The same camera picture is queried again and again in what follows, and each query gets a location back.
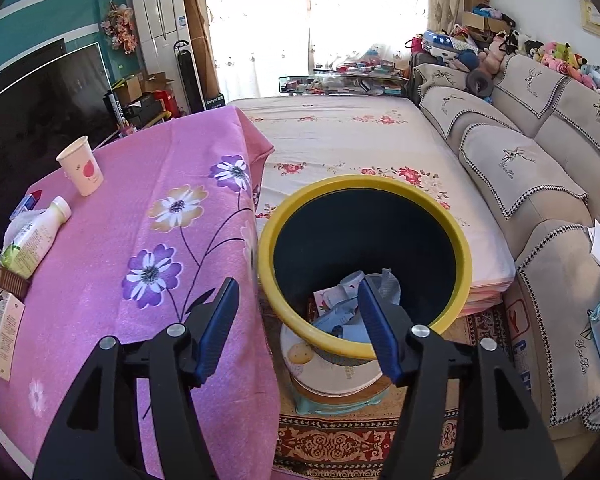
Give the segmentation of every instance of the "white bottle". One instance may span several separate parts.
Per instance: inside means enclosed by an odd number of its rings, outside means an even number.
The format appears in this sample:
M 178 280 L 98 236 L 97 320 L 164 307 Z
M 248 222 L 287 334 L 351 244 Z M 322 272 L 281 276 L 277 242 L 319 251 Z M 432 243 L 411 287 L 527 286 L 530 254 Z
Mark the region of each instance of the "white bottle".
M 56 239 L 58 229 L 71 217 L 71 208 L 61 196 L 24 226 L 0 255 L 0 264 L 28 279 Z

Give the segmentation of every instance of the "paper cup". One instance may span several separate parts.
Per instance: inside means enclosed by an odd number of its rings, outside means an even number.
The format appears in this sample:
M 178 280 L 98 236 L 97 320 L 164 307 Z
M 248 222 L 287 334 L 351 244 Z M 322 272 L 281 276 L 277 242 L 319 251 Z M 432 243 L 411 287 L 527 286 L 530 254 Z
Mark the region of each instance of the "paper cup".
M 74 140 L 56 156 L 56 160 L 82 196 L 93 193 L 104 180 L 87 136 Z

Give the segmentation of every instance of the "pink tablecloth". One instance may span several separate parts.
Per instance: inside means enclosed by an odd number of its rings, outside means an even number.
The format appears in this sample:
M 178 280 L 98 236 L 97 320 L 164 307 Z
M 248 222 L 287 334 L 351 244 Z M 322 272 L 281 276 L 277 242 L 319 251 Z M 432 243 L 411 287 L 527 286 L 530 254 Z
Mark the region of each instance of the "pink tablecloth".
M 220 478 L 270 478 L 279 394 L 257 307 L 253 203 L 272 150 L 240 110 L 225 107 L 97 150 L 105 181 L 91 196 L 61 170 L 32 186 L 43 191 L 39 207 L 60 195 L 73 216 L 34 275 L 11 381 L 0 379 L 0 427 L 30 460 L 102 336 L 152 338 L 232 276 L 240 308 L 216 374 L 193 400 Z M 152 266 L 153 286 L 139 278 Z M 160 474 L 150 415 L 141 432 L 148 471 Z

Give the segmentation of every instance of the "picture frame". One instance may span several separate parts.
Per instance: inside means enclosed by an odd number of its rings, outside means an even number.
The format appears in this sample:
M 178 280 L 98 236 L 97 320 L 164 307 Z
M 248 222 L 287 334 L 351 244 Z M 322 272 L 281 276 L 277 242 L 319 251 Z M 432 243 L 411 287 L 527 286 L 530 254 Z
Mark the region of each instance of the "picture frame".
M 591 0 L 580 0 L 582 28 L 600 37 L 600 13 Z

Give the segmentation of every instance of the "trash can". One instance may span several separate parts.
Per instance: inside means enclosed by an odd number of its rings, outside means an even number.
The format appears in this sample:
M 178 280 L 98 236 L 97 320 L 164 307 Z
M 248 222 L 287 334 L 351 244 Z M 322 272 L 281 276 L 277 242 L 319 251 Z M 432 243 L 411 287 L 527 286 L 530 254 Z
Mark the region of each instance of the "trash can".
M 422 190 L 390 178 L 345 175 L 287 197 L 259 240 L 258 271 L 278 317 L 306 342 L 375 359 L 368 343 L 327 334 L 304 319 L 313 292 L 347 274 L 390 269 L 413 322 L 449 328 L 468 297 L 472 264 L 461 228 Z

